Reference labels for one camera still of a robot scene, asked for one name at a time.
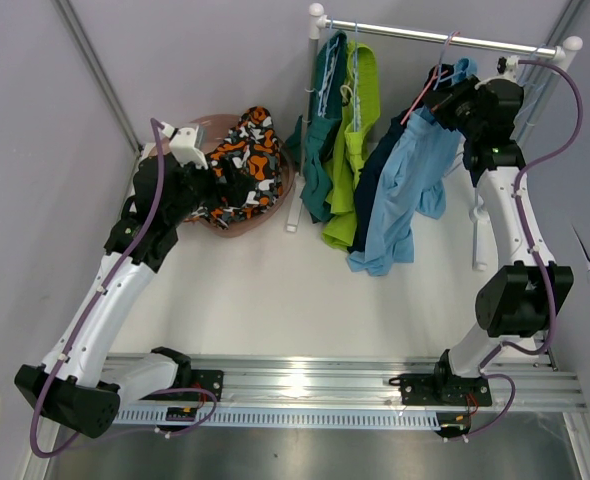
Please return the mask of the orange camouflage shorts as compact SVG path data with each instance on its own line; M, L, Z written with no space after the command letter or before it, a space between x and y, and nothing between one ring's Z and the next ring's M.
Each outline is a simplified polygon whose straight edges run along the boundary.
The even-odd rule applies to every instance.
M240 236L268 220L292 185L290 162L263 106L247 109L230 124L206 153L206 161L215 180L215 198L186 221L224 237Z

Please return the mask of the blue wire hanger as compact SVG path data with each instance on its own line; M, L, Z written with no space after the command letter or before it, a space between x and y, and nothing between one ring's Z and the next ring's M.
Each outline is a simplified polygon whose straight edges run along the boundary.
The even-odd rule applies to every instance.
M539 61L548 61L548 59L539 56L539 52L542 49L549 49L549 47L544 43L537 46L533 52L529 52L528 54L521 55L519 57L520 60L539 60ZM546 89L545 85L548 81L548 77L550 74L547 73L537 73L535 72L536 66L534 65L522 65L516 66L516 82L524 89L524 103L517 115L517 125L518 131L522 129L522 124L526 122L524 119L520 119L520 116L525 116L527 112L532 109L535 104L537 103L540 95L542 94L542 90ZM458 168L462 162L456 163L454 167L449 170L445 176L452 173L456 168Z

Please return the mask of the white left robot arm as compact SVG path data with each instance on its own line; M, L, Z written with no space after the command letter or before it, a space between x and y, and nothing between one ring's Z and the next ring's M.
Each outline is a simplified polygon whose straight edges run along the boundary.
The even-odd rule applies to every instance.
M189 356L166 347L110 376L102 373L110 347L135 301L178 241L179 225L224 200L244 201L250 181L229 167L182 164L172 154L146 158L104 245L95 280L57 345L37 366L23 365L14 383L33 407L32 424L52 420L98 438L122 408L141 399L202 392Z

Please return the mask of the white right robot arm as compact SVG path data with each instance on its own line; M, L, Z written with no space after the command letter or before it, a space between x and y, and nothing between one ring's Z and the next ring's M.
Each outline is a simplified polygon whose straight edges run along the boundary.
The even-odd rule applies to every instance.
M532 211L527 164L511 137L523 101L523 88L502 76L470 75L425 97L439 125L465 139L464 167L492 227L498 270L476 296L475 325L417 386L403 380L405 395L446 405L464 405L473 397L488 406L486 366L505 348L537 356L557 332L574 277L557 264Z

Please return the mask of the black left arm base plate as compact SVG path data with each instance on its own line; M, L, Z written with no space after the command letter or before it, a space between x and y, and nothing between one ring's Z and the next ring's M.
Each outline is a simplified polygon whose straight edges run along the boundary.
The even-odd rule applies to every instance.
M224 372L222 370L197 369L190 374L183 374L178 380L176 388L201 388L213 393L217 400L221 399L224 386ZM178 393L177 398L182 401L209 401L210 397L202 393Z

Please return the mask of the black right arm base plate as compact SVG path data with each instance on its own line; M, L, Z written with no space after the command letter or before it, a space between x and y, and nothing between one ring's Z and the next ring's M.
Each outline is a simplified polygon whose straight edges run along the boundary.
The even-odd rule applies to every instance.
M492 395L487 380L439 376L437 374L401 374L388 379L388 385L397 387L406 406L457 406L490 407Z

